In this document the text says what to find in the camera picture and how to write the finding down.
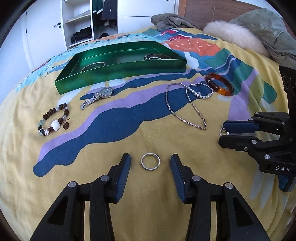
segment gray blanket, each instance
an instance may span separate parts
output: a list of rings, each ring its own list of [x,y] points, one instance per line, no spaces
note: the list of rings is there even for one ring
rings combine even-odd
[[[156,25],[158,31],[170,28],[197,28],[199,26],[192,21],[173,13],[163,13],[151,17],[151,23]]]
[[[296,69],[296,40],[287,32],[278,14],[267,8],[256,9],[229,22],[245,26],[259,37],[275,62]]]

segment watch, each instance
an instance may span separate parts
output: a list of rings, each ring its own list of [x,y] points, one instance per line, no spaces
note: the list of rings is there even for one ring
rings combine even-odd
[[[88,99],[87,101],[83,102],[82,105],[80,106],[80,109],[84,110],[90,104],[97,102],[98,100],[110,98],[112,92],[113,92],[112,88],[103,87],[100,91],[94,93],[94,95],[91,99]]]

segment white door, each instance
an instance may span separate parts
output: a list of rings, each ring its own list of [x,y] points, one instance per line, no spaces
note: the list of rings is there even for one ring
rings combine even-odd
[[[66,51],[61,20],[61,0],[37,0],[33,3],[27,10],[26,31],[35,68],[51,57]]]

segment brown bead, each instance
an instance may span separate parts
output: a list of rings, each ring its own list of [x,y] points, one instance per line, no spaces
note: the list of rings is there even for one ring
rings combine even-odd
[[[70,124],[68,122],[65,122],[64,125],[63,125],[63,128],[65,130],[67,130],[69,128]]]

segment black door handle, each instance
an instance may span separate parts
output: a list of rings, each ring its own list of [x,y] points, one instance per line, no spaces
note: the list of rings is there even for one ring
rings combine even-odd
[[[58,24],[56,24],[55,26],[58,26],[58,25],[61,25],[61,23],[58,23]],[[54,26],[54,27],[55,27],[55,26]]]

